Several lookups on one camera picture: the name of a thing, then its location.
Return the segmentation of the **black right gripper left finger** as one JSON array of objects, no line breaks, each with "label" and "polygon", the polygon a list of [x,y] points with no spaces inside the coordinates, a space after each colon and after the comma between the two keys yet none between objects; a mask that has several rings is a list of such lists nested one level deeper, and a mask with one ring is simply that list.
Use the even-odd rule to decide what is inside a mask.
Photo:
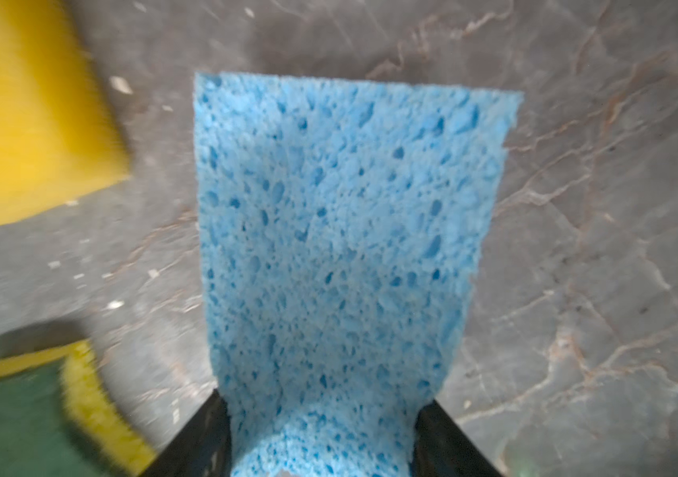
[{"label": "black right gripper left finger", "polygon": [[229,477],[232,466],[227,405],[213,391],[140,477]]}]

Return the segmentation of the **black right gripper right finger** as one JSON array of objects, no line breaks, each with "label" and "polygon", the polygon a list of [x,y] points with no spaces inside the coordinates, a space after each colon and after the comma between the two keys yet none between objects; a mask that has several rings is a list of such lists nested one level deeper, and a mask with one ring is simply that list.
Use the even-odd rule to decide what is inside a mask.
[{"label": "black right gripper right finger", "polygon": [[416,418],[412,475],[502,477],[437,401],[426,405]]}]

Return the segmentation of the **light blue cellulose sponge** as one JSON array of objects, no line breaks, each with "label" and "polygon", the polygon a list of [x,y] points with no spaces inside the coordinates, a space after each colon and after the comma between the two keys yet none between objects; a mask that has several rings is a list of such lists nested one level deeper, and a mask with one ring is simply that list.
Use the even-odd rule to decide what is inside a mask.
[{"label": "light blue cellulose sponge", "polygon": [[210,361],[237,476],[406,476],[523,93],[198,75]]}]

